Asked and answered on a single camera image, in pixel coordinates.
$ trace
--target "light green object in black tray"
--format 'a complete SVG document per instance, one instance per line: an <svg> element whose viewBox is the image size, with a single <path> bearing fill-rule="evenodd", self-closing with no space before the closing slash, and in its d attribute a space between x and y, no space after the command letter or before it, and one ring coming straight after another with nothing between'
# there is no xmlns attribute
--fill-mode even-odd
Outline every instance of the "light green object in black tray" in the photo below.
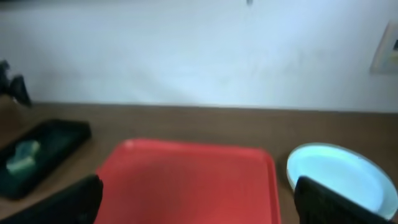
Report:
<svg viewBox="0 0 398 224"><path fill-rule="evenodd" d="M11 175L20 174L36 165L35 155L40 151L37 141L24 141L16 146L16 153L7 161L7 170Z"/></svg>

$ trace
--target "brown tabletop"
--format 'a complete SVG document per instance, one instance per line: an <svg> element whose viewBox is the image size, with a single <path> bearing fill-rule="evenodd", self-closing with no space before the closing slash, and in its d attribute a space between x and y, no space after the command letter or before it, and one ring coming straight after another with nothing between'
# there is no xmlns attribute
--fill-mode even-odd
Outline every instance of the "brown tabletop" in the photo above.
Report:
<svg viewBox="0 0 398 224"><path fill-rule="evenodd" d="M0 198L0 218L94 173L117 143L131 138L234 144L267 150L277 164L284 224L299 223L292 191L285 181L285 160L301 144L329 142L352 149L382 167L398 184L395 114L99 105L36 105L28 110L9 103L0 106L0 144L7 144L49 118L89 121L93 138L26 198Z"/></svg>

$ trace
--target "wall outlet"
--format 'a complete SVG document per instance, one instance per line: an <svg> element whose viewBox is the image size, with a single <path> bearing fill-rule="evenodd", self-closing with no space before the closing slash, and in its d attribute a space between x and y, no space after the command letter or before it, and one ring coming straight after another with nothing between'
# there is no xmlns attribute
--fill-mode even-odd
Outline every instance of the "wall outlet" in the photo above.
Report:
<svg viewBox="0 0 398 224"><path fill-rule="evenodd" d="M372 73L398 75L398 22L390 22L373 58Z"/></svg>

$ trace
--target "white wall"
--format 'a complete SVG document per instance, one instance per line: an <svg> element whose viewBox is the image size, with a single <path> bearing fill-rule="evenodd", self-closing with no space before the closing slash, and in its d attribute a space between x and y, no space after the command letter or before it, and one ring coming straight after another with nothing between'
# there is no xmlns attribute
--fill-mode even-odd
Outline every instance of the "white wall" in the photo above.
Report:
<svg viewBox="0 0 398 224"><path fill-rule="evenodd" d="M368 72L389 19L397 0L14 3L0 56L37 101L398 112L398 74Z"/></svg>

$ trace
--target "round white plate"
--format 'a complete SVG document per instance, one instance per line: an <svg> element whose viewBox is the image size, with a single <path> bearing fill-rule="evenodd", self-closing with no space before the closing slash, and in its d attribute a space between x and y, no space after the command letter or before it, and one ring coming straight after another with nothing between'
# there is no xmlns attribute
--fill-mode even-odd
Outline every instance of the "round white plate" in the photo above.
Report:
<svg viewBox="0 0 398 224"><path fill-rule="evenodd" d="M340 146L310 143L297 147L287 161L294 189L307 176L369 211L391 219L398 209L397 190L380 167Z"/></svg>

